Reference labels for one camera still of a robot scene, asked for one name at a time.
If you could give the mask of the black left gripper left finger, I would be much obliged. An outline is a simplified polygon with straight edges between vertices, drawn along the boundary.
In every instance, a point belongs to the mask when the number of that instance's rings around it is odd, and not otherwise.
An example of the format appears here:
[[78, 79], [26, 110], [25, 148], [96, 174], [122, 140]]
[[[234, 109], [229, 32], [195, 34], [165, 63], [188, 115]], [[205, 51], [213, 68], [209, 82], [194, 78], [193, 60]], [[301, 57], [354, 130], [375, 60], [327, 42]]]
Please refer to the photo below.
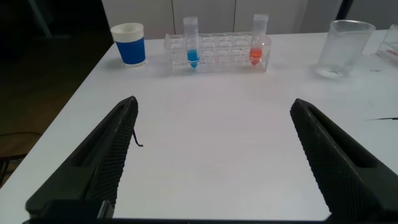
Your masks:
[[30, 219], [112, 218], [138, 102], [120, 101], [28, 199]]

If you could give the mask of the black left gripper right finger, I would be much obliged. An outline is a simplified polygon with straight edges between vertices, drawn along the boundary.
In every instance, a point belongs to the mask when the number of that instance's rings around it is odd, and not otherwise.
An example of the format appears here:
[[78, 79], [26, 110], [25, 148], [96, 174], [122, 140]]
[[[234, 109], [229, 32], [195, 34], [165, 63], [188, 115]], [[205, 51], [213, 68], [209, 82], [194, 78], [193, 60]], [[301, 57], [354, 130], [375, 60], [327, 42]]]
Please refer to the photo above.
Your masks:
[[397, 223], [397, 174], [311, 103], [297, 98], [290, 116], [328, 223]]

